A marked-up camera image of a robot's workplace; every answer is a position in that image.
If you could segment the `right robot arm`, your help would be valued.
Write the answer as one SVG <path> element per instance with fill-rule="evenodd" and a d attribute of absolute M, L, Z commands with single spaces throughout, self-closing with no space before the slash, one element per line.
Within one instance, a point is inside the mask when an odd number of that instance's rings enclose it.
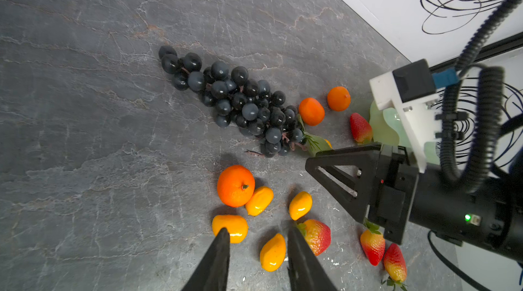
<path fill-rule="evenodd" d="M 305 168 L 355 221 L 377 224 L 392 243 L 403 242 L 411 222 L 522 262 L 522 195 L 500 179 L 467 194 L 446 186 L 435 164 L 420 173 L 411 149 L 379 143 L 320 152 Z"/>

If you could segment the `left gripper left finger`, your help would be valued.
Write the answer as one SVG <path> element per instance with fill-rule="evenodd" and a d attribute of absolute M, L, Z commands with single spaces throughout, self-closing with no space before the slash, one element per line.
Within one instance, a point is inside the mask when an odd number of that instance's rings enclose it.
<path fill-rule="evenodd" d="M 230 234 L 222 228 L 182 291 L 227 290 L 230 266 Z"/>

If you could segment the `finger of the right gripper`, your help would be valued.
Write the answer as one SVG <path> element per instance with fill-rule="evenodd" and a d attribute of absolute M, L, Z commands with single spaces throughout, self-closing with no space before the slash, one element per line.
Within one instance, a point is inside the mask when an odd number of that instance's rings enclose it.
<path fill-rule="evenodd" d="M 358 223 L 377 194 L 376 173 L 381 144 L 321 151 L 306 160 L 305 169 Z"/>

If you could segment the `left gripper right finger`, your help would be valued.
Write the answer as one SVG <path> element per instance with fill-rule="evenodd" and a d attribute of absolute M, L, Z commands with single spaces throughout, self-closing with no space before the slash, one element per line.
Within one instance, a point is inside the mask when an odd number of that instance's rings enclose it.
<path fill-rule="evenodd" d="M 289 230 L 287 252 L 291 290 L 337 290 L 297 227 Z"/>

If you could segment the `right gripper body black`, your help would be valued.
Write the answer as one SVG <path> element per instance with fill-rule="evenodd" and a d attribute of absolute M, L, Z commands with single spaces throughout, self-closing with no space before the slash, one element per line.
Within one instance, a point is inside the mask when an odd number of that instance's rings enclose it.
<path fill-rule="evenodd" d="M 392 243 L 403 242 L 421 175 L 412 149 L 381 146 L 366 218 Z"/>

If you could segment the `dark fake grape bunch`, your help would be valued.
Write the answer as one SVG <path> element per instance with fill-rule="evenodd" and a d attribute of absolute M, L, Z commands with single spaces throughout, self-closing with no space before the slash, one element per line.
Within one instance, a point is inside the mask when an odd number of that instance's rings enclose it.
<path fill-rule="evenodd" d="M 197 93 L 201 103 L 215 112 L 219 127 L 234 124 L 241 134 L 260 141 L 256 156 L 286 156 L 296 149 L 315 156 L 331 150 L 323 138 L 305 130 L 298 107 L 287 105 L 282 91 L 251 78 L 246 67 L 230 68 L 222 61 L 204 67 L 198 54 L 180 56 L 168 45 L 159 48 L 158 57 L 174 88 Z"/>

